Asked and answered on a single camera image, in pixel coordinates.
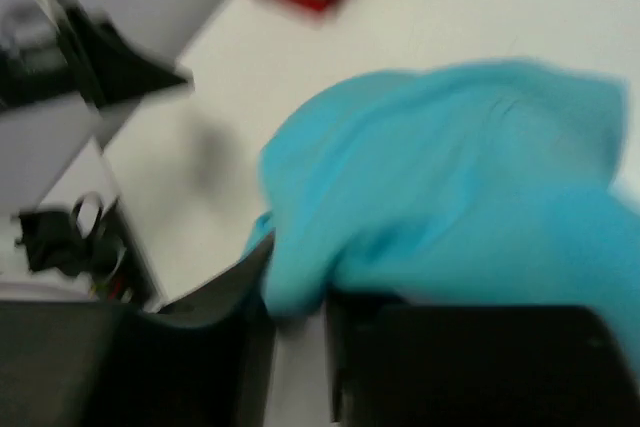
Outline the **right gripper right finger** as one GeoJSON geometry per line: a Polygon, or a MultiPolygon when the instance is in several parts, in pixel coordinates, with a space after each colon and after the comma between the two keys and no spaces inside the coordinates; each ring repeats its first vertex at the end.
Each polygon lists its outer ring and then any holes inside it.
{"type": "Polygon", "coordinates": [[[326,301],[331,414],[343,426],[635,426],[609,329],[577,306],[326,301]]]}

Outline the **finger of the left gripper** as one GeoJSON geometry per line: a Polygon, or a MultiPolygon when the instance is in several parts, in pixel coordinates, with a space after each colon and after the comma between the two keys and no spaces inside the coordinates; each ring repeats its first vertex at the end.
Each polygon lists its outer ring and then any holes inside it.
{"type": "Polygon", "coordinates": [[[190,72],[155,59],[125,41],[107,17],[65,10],[62,53],[83,99],[98,109],[187,86],[190,72]]]}

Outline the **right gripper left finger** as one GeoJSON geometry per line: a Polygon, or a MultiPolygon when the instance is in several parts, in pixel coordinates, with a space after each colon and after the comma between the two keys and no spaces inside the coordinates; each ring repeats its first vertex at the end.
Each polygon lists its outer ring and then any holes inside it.
{"type": "Polygon", "coordinates": [[[260,426],[275,327],[260,296],[274,240],[157,313],[3,302],[5,426],[260,426]]]}

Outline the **blue t shirt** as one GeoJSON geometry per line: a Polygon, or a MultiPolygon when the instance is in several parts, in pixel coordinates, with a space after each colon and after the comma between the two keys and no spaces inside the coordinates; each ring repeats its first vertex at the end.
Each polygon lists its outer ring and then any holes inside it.
{"type": "Polygon", "coordinates": [[[639,216],[611,194],[626,132],[616,79],[522,60],[352,78],[262,151],[274,251],[263,299],[329,288],[462,305],[593,309],[639,363],[639,216]]]}

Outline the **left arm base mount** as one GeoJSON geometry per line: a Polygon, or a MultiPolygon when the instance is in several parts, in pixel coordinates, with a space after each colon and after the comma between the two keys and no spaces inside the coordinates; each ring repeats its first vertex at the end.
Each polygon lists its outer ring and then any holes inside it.
{"type": "Polygon", "coordinates": [[[119,201],[106,204],[96,192],[62,204],[22,209],[10,216],[20,227],[14,246],[26,254],[29,271],[55,270],[65,279],[87,275],[101,300],[154,311],[162,294],[133,237],[119,201]]]}

